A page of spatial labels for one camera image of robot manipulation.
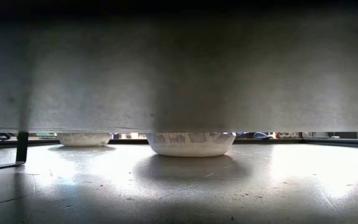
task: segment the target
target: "white bowl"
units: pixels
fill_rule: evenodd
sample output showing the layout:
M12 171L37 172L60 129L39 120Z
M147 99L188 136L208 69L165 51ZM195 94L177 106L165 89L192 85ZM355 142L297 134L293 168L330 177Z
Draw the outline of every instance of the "white bowl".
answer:
M111 139L109 133L58 133L65 146L103 146Z
M223 155L236 138L223 133L148 133L146 136L154 152L181 157Z

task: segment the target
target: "gray slab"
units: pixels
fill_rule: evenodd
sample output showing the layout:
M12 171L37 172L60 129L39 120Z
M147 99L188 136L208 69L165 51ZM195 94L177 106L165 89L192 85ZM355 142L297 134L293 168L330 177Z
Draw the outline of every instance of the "gray slab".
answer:
M192 159L32 147L25 166L0 170L0 223L358 223L358 148L235 145Z
M18 130L358 131L358 11L0 22Z

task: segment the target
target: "paper bowl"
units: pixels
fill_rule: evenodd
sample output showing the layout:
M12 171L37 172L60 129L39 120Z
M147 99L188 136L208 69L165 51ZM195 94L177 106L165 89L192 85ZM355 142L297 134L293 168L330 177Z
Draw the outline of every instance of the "paper bowl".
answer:
M57 136L65 146L103 146L111 139L109 133L58 133Z
M223 133L148 133L154 152L164 156L220 156L230 150L236 138Z

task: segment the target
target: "metal bracket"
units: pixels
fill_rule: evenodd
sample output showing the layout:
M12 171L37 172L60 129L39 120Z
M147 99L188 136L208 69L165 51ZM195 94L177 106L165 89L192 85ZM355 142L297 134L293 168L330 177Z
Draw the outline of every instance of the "metal bracket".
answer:
M19 132L19 134L17 135L17 150L16 150L15 163L0 165L0 169L25 164L27 160L28 141L29 141L29 134L26 132Z

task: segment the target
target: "floor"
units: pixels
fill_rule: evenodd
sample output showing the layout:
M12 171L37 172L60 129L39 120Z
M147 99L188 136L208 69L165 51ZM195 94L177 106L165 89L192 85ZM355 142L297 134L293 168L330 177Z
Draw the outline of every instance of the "floor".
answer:
M234 145L192 159L57 145L27 161L0 170L0 223L358 223L358 148Z

